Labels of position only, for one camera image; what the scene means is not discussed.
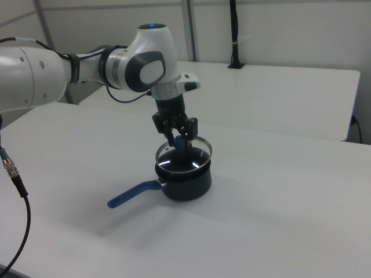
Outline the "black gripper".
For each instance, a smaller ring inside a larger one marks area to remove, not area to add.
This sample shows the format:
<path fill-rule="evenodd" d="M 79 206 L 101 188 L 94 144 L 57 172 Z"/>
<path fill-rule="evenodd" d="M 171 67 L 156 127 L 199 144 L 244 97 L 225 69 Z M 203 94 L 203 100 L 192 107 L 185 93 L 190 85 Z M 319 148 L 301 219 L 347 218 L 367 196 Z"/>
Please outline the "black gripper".
<path fill-rule="evenodd" d="M 179 150 L 187 151 L 198 135 L 197 118 L 187 118 L 183 96 L 168 100 L 156 100 L 158 112 L 152 116 L 158 133 L 163 134 L 169 146 L 174 144 L 173 127 L 182 127 L 178 136 Z"/>

